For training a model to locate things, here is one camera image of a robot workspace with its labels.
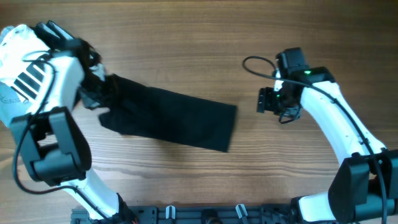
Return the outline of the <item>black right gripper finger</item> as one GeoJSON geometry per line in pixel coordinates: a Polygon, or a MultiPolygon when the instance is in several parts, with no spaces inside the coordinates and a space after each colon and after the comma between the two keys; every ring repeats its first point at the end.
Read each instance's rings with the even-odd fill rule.
{"type": "Polygon", "coordinates": [[[257,99],[257,112],[258,113],[264,113],[265,112],[265,106],[264,106],[265,93],[266,93],[266,89],[265,88],[261,88],[259,90],[259,95],[258,95],[258,99],[257,99]]]}
{"type": "Polygon", "coordinates": [[[274,97],[274,89],[271,87],[265,88],[264,94],[264,109],[266,111],[275,111],[275,97],[274,97]]]}

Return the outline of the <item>black polo shirt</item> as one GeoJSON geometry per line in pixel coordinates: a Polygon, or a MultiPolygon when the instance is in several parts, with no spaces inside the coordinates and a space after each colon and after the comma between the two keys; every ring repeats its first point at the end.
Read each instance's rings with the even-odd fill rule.
{"type": "Polygon", "coordinates": [[[237,106],[141,85],[117,75],[109,111],[100,124],[122,135],[142,136],[227,152],[237,106]]]}

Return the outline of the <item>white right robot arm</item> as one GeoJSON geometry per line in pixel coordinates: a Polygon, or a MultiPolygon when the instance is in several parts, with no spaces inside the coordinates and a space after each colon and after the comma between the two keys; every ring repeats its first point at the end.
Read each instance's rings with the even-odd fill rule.
{"type": "Polygon", "coordinates": [[[310,67],[300,48],[275,57],[273,87],[261,88],[260,113],[279,123],[300,118],[303,110],[329,141],[339,169],[326,192],[292,199],[293,223],[359,223],[397,215],[397,151],[388,148],[360,121],[326,67],[310,67]]]}

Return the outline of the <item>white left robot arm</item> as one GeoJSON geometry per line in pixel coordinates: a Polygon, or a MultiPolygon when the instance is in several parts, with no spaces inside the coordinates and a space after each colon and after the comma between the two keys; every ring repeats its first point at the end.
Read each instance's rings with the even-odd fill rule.
{"type": "Polygon", "coordinates": [[[13,164],[23,162],[41,194],[66,191],[93,223],[121,223],[128,209],[93,170],[91,150],[71,112],[76,95],[93,96],[102,79],[98,54],[73,39],[50,47],[36,37],[1,44],[1,82],[21,105],[4,108],[3,121],[16,142],[13,164]]]}

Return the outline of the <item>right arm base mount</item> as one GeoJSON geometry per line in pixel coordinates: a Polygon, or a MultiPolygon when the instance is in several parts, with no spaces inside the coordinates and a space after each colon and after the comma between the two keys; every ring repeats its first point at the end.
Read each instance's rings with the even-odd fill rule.
{"type": "Polygon", "coordinates": [[[295,223],[332,223],[333,215],[328,192],[295,197],[290,201],[290,219],[295,223]]]}

